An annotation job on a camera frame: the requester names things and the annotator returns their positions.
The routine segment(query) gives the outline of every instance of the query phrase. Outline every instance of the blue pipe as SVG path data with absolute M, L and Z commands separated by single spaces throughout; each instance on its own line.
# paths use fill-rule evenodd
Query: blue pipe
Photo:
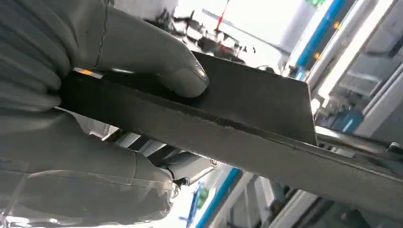
M 241 170 L 232 168 L 231 172 L 228 174 L 221 188 L 218 190 L 217 194 L 211 201 L 206 212 L 203 214 L 199 223 L 196 225 L 196 228 L 206 228 L 208 226 L 208 223 L 212 221 L 216 210 L 219 209 L 219 206 L 221 205 L 222 201 L 225 200 L 225 196 L 227 196 L 227 194 L 229 193 L 230 188 L 233 186 L 235 180 L 240 175 L 240 173 Z
M 337 15 L 341 11 L 345 3 L 346 0 L 335 0 L 332 3 L 329 10 L 320 22 L 316 32 L 312 36 L 311 40 L 308 42 L 302 54 L 299 56 L 297 66 L 306 67 L 309 59 L 315 54 L 317 47 L 322 42 L 322 39 L 325 36 L 326 32 L 329 30 L 329 27 L 333 25 Z

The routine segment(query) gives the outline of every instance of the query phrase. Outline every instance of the white wall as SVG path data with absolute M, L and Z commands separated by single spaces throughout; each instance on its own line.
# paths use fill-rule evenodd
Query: white wall
M 154 19 L 164 8 L 173 12 L 178 0 L 115 0 L 115 7 L 134 16 Z

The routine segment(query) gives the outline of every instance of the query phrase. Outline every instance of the workshop background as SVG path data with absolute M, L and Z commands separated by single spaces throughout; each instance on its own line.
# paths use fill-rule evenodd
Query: workshop background
M 401 0 L 107 3 L 170 32 L 190 50 L 305 81 L 311 88 L 317 133 L 325 127 L 403 143 Z M 367 159 L 324 142 L 319 147 Z M 377 162 L 403 172 L 398 162 Z M 207 220 L 209 227 L 220 228 L 403 227 L 392 219 L 235 170 L 220 164 L 193 185 L 182 186 L 168 217 L 127 227 L 200 228 Z M 237 178 L 228 196 L 209 214 L 211 202 L 231 175 Z

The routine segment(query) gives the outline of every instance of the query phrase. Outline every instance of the metal plate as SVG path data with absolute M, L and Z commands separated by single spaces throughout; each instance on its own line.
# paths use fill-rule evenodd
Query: metal plate
M 403 220 L 400 178 L 373 165 L 306 144 L 316 141 L 311 114 L 307 116 L 309 106 L 306 107 L 305 101 L 309 93 L 305 84 L 248 67 L 244 67 L 247 70 L 243 77 L 235 76 L 241 70 L 211 75 L 213 68 L 217 72 L 234 64 L 201 63 L 211 78 L 209 91 L 201 99 L 183 99 L 180 104 L 172 101 L 177 99 L 172 94 L 168 100 L 142 92 L 144 88 L 131 89 L 72 73 L 60 90 L 62 107 L 319 196 Z M 221 76 L 232 79 L 231 74 L 232 84 L 215 87 Z M 210 107 L 203 106 L 206 101 L 215 104 L 211 106 L 214 108 L 203 110 Z M 254 119 L 246 118 L 248 112 Z M 287 121 L 283 125 L 276 123 Z
M 210 78 L 208 90 L 196 99 L 177 96 L 163 87 L 153 74 L 111 72 L 103 80 L 186 104 L 221 119 L 316 145 L 306 83 L 197 52 L 194 54 Z

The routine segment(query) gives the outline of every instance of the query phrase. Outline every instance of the gloved hand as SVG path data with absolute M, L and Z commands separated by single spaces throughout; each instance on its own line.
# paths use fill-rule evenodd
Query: gloved hand
M 209 81 L 193 54 L 98 0 L 2 0 L 0 21 L 3 219 L 51 227 L 163 218 L 171 176 L 141 154 L 84 134 L 54 107 L 74 67 L 156 73 L 177 94 L 198 96 Z

